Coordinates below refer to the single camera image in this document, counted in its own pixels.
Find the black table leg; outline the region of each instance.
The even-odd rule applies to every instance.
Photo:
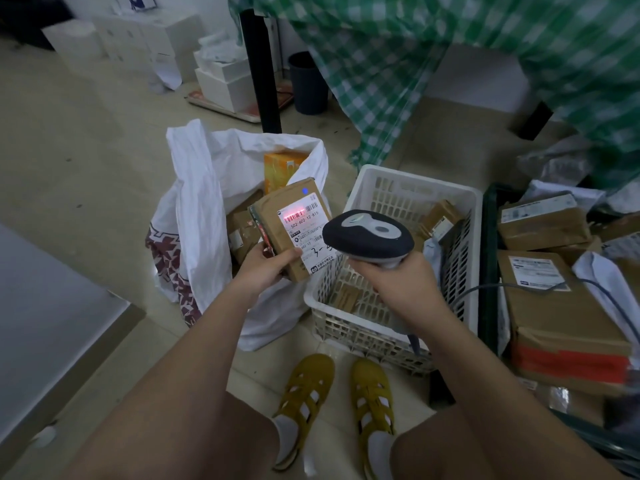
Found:
[[[518,137],[529,141],[535,140],[536,136],[540,134],[540,131],[545,127],[553,113],[554,112],[549,109],[549,106],[543,102],[538,104],[534,112],[531,113],[529,119],[525,121],[522,128],[520,128],[520,131],[518,131]]]
[[[273,76],[273,62],[269,46],[269,31],[261,16],[253,10],[245,10],[240,14],[240,24],[244,35],[246,54],[249,57],[249,68],[253,79],[255,97],[258,101],[258,112],[262,131],[265,133],[282,133],[276,79]]]

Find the plastic crate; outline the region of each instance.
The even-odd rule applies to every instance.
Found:
[[[441,242],[440,288],[451,304],[462,292],[479,284],[482,192],[464,185],[364,165],[344,209],[380,212],[415,231],[420,219],[442,199],[452,202],[466,216]],[[329,305],[345,284],[362,290],[352,314]],[[354,354],[377,359],[382,365],[402,367],[414,375],[423,376],[435,369],[424,342],[420,341],[422,355],[416,356],[407,337],[387,326],[388,308],[369,282],[347,264],[343,255],[309,282],[305,302],[312,309],[314,333],[319,339]],[[473,333],[477,332],[477,306],[477,294],[471,293],[453,309]]]
[[[484,193],[480,257],[481,284],[497,283],[500,279],[497,251],[506,247],[497,230],[498,208],[507,202],[519,201],[522,195],[522,191],[516,191],[503,184],[492,184]],[[590,212],[587,215],[588,222],[593,223],[607,223],[613,219],[615,219],[614,216],[600,212]],[[480,290],[479,298],[478,337],[495,353],[498,331],[498,291],[496,288]],[[552,412],[622,473],[640,478],[640,440],[638,438],[607,431],[559,411],[552,410]]]

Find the hand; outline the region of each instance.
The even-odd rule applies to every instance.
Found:
[[[393,269],[349,259],[380,294],[382,301],[409,325],[419,326],[437,310],[448,310],[431,265],[421,253],[412,251]]]
[[[244,258],[242,266],[232,283],[240,285],[245,292],[251,295],[251,306],[258,300],[260,293],[269,286],[275,284],[282,277],[280,272],[284,266],[302,256],[302,249],[293,248],[284,251],[277,256],[272,256],[265,249],[264,242],[258,242]]]

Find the orange box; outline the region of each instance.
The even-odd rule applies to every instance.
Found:
[[[307,159],[309,153],[295,150],[282,150],[277,153],[264,154],[264,193],[287,186],[300,164]]]

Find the gingham cloth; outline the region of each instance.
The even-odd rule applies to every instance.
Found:
[[[617,158],[640,150],[640,0],[229,0],[288,19],[380,164],[451,43],[516,55],[536,95]]]

